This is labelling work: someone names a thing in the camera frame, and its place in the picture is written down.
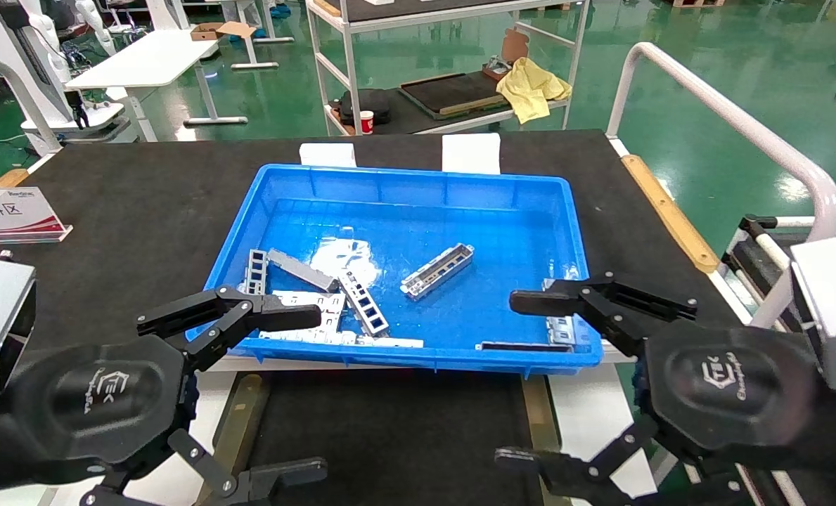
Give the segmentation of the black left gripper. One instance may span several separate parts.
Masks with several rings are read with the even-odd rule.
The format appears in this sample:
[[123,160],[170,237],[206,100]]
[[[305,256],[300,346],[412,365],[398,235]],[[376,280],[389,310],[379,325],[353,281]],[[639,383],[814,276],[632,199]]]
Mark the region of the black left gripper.
[[[255,331],[321,321],[315,304],[288,306],[222,285],[139,315],[131,342],[23,352],[0,394],[0,490],[107,474],[81,505],[150,505],[123,490],[173,451],[211,490],[203,505],[269,505],[280,488],[324,480],[323,458],[231,475],[186,431],[199,397],[191,370],[208,370]],[[202,325],[179,350],[162,340]]]

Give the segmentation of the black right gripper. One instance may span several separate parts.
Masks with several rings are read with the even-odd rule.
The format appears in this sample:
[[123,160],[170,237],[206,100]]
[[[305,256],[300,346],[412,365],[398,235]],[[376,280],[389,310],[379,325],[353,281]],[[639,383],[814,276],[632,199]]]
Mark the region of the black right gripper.
[[[730,474],[668,493],[623,492],[612,474],[661,435],[681,457],[836,477],[836,390],[804,335],[698,325],[691,321],[696,298],[630,273],[515,290],[510,308],[523,315],[579,315],[623,355],[642,356],[645,409],[659,424],[631,424],[591,461],[547,450],[496,449],[498,465],[539,475],[550,494],[591,505],[742,502],[743,486]],[[639,317],[670,324],[648,337]]]

